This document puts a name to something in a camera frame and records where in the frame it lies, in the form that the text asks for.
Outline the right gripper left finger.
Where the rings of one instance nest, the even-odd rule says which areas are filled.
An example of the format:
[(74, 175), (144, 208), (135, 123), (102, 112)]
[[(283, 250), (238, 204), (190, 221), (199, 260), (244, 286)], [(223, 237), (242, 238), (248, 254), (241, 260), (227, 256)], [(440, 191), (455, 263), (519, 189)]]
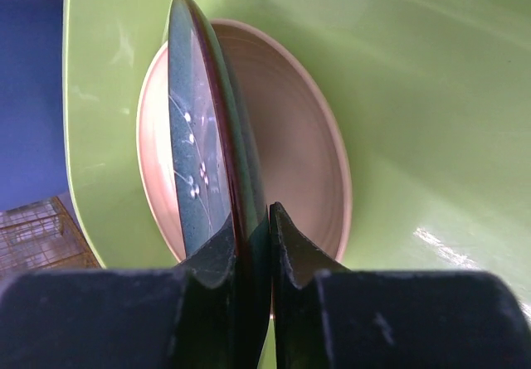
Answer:
[(231, 222), (166, 269), (40, 270), (1, 283), (4, 368), (233, 368)]

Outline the beige round plate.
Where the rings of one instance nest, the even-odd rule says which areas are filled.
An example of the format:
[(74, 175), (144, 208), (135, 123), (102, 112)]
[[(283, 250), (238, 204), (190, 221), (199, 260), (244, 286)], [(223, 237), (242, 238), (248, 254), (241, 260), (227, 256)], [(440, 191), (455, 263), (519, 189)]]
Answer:
[[(265, 196), (298, 229), (341, 260), (352, 218), (352, 182), (342, 136), (319, 87), (278, 41), (243, 22), (212, 23), (240, 82), (260, 157)], [(184, 260), (168, 122), (168, 48), (144, 77), (136, 120), (139, 170), (153, 218), (173, 257)]]

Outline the blue ceramic plate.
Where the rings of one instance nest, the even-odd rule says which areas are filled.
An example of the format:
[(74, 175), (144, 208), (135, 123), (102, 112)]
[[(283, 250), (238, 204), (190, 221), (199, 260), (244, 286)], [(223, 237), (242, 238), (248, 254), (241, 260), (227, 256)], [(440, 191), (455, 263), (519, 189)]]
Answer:
[(270, 317), (269, 218), (234, 72), (194, 0), (173, 0), (168, 109), (186, 286), (175, 362), (254, 368)]

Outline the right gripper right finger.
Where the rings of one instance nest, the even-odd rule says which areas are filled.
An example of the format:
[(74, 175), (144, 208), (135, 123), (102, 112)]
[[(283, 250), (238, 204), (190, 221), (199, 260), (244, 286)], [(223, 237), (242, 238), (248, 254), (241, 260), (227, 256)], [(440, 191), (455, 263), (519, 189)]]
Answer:
[(497, 276), (350, 270), (270, 207), (280, 368), (527, 368), (530, 330)]

